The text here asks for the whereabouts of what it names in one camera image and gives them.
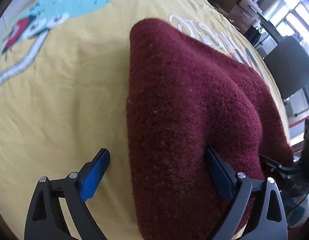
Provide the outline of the dark red knit sweater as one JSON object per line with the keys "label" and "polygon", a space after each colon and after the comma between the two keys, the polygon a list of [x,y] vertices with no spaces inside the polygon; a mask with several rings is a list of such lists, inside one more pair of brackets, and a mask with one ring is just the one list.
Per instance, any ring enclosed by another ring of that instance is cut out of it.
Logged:
{"label": "dark red knit sweater", "polygon": [[208,171],[207,148],[252,179],[264,178],[260,155],[293,164],[259,74],[161,20],[131,29],[126,112],[144,239],[205,239],[212,232],[228,202]]}

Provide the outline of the black office chair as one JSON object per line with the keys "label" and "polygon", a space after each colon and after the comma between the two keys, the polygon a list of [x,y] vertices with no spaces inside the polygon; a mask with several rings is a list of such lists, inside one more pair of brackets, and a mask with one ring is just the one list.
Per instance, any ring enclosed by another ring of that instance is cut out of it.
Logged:
{"label": "black office chair", "polygon": [[292,36],[285,37],[263,60],[282,100],[288,99],[309,81],[309,55]]}

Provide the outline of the yellow cartoon print bedspread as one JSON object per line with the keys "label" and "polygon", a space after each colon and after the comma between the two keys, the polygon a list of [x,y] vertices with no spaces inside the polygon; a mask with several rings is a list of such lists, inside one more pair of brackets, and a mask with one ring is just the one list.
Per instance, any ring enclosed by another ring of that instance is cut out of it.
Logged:
{"label": "yellow cartoon print bedspread", "polygon": [[0,40],[0,214],[24,237],[41,176],[65,177],[106,148],[110,165],[87,206],[108,239],[144,239],[127,134],[130,32],[157,19],[277,85],[254,47],[207,0],[37,0]]}

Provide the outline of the wooden drawer cabinet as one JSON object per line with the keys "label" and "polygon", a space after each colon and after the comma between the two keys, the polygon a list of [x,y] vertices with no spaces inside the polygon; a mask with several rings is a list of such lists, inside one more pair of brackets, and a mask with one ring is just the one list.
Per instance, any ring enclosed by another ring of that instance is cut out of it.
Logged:
{"label": "wooden drawer cabinet", "polygon": [[241,34],[245,34],[262,14],[259,5],[253,0],[215,0],[215,2]]}

